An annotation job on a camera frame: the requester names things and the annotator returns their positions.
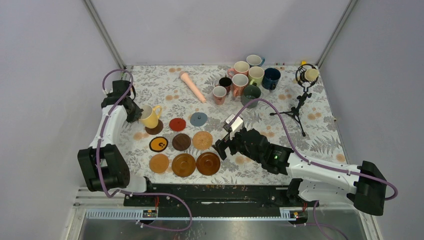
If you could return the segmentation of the black mug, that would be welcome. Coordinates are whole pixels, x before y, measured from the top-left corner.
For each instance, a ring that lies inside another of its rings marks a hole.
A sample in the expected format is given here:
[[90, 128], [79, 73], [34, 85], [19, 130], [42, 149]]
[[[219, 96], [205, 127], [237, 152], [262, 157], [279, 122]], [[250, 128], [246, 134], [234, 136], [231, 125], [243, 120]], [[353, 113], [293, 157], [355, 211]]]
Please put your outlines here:
[[232, 80], [229, 77], [222, 77], [218, 81], [218, 85], [226, 89], [226, 94], [228, 95], [231, 91]]

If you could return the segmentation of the brown ceramic saucer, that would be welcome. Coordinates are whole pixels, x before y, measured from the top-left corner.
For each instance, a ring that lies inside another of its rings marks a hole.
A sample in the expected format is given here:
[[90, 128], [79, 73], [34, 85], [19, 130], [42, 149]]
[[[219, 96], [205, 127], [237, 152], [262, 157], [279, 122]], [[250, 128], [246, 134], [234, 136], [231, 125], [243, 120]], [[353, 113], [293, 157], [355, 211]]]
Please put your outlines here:
[[171, 169], [178, 177], [185, 178], [194, 173], [196, 161], [192, 155], [182, 153], [173, 159]]
[[216, 174], [221, 167], [221, 160], [213, 152], [204, 152], [196, 160], [197, 170], [205, 176]]

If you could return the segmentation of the yellow mug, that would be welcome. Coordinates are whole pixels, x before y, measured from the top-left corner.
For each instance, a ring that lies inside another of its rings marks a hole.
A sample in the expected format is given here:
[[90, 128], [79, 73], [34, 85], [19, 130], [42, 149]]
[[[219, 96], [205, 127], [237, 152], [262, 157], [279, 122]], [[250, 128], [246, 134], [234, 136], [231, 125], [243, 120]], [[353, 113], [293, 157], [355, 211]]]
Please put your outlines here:
[[162, 107], [160, 105], [157, 106], [150, 106], [150, 105], [143, 105], [141, 107], [142, 114], [139, 119], [139, 121], [149, 129], [154, 129], [159, 124], [159, 118], [162, 114]]

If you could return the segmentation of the small pink patterned mug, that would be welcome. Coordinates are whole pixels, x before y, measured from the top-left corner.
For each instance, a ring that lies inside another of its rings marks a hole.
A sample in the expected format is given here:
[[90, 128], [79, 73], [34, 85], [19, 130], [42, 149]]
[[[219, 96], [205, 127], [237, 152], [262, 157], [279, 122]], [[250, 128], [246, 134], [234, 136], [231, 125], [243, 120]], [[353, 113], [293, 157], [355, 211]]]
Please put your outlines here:
[[219, 85], [213, 89], [212, 94], [215, 104], [223, 105], [227, 96], [227, 89]]

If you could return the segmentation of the blue-grey smiley coaster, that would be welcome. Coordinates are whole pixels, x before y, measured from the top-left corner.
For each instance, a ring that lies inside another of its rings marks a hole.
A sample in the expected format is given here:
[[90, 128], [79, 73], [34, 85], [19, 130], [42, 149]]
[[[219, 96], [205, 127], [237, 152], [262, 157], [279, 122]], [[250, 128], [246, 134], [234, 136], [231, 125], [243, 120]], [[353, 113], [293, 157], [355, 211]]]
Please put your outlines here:
[[190, 117], [190, 123], [194, 127], [201, 127], [203, 126], [208, 120], [208, 116], [203, 112], [195, 112]]

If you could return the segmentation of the orange black smiley coaster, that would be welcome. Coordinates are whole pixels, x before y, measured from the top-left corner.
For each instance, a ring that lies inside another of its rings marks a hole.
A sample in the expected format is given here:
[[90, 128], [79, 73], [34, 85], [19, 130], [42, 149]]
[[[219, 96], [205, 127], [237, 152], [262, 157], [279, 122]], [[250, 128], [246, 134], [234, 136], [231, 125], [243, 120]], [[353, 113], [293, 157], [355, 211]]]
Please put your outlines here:
[[153, 138], [149, 143], [149, 149], [153, 152], [160, 153], [164, 151], [169, 144], [167, 138], [163, 136], [158, 136]]

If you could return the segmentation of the red smiley coaster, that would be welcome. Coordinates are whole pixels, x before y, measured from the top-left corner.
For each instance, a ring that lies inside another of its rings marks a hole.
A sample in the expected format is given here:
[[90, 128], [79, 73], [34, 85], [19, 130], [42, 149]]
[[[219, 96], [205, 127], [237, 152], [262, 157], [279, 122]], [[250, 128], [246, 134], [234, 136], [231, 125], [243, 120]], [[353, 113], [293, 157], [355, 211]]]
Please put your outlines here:
[[169, 128], [175, 132], [181, 132], [186, 128], [186, 121], [183, 118], [173, 118], [169, 122]]

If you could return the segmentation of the dark walnut coaster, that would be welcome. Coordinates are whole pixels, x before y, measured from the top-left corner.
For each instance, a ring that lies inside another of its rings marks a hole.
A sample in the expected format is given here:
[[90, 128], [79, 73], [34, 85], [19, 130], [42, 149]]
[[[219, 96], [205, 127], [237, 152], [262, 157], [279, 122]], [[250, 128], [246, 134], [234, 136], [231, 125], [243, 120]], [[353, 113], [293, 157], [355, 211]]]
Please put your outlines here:
[[145, 127], [145, 131], [149, 134], [149, 135], [157, 135], [159, 134], [162, 130], [163, 130], [163, 122], [159, 119], [158, 120], [158, 125], [154, 128], [148, 128]]
[[179, 133], [172, 139], [172, 146], [177, 151], [185, 151], [191, 146], [191, 138], [185, 133]]

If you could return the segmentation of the light brown round coaster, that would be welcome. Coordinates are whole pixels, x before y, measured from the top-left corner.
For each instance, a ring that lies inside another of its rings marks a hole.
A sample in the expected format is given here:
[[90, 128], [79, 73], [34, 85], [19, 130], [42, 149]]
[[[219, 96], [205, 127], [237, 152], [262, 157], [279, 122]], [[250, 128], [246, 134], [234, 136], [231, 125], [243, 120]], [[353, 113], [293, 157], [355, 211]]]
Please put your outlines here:
[[156, 174], [163, 174], [169, 167], [169, 158], [164, 154], [156, 154], [149, 161], [149, 168]]

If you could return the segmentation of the dark green mug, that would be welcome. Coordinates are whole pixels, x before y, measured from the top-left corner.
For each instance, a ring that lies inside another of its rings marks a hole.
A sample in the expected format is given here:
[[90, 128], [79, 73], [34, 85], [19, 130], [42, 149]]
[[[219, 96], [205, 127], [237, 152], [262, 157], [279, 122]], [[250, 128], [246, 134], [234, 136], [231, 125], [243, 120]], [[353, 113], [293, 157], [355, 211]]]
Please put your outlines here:
[[241, 103], [243, 106], [246, 106], [248, 102], [254, 99], [258, 99], [261, 97], [261, 90], [256, 85], [248, 85], [244, 88], [243, 93], [241, 95]]

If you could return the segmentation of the navy blue mug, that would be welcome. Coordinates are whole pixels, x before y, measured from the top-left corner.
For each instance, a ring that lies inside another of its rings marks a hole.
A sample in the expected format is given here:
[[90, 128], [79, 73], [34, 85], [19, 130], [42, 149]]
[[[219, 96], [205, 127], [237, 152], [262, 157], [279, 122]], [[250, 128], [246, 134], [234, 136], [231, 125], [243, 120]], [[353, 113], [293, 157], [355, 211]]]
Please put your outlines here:
[[266, 90], [273, 91], [281, 78], [281, 72], [276, 68], [267, 68], [264, 70], [262, 87]]

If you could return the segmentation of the woven rattan coaster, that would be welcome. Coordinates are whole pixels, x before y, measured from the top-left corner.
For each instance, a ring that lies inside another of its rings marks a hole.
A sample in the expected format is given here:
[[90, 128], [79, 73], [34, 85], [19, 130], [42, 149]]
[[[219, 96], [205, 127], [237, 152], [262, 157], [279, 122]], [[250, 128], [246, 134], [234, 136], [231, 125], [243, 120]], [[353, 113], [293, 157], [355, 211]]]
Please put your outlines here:
[[207, 150], [213, 145], [213, 136], [207, 131], [199, 131], [194, 134], [192, 143], [197, 150]]

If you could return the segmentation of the cream microphone in shockmount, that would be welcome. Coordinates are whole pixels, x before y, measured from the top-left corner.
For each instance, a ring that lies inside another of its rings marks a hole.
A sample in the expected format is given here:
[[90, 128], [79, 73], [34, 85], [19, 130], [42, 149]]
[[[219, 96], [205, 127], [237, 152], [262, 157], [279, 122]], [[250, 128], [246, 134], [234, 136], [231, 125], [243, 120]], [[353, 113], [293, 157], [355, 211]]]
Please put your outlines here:
[[314, 65], [305, 63], [297, 68], [295, 81], [298, 85], [308, 88], [318, 81], [319, 74], [319, 70]]

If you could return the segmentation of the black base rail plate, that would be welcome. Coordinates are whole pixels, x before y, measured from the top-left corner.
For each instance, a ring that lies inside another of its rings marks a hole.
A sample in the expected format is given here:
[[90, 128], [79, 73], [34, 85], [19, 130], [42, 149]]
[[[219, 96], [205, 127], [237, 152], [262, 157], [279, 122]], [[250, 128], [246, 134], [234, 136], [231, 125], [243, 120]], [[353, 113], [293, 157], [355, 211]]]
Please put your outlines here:
[[157, 184], [148, 196], [126, 195], [125, 207], [152, 207], [159, 217], [280, 217], [280, 209], [312, 206], [281, 185]]

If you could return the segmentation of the pink mug centre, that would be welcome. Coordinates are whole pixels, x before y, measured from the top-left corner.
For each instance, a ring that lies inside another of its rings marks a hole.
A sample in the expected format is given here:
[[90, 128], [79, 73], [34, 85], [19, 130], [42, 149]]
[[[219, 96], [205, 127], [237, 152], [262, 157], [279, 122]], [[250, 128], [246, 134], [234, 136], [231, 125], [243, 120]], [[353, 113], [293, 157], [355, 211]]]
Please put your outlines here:
[[232, 77], [232, 95], [234, 97], [240, 97], [243, 95], [245, 87], [249, 84], [249, 79], [242, 73], [235, 74]]

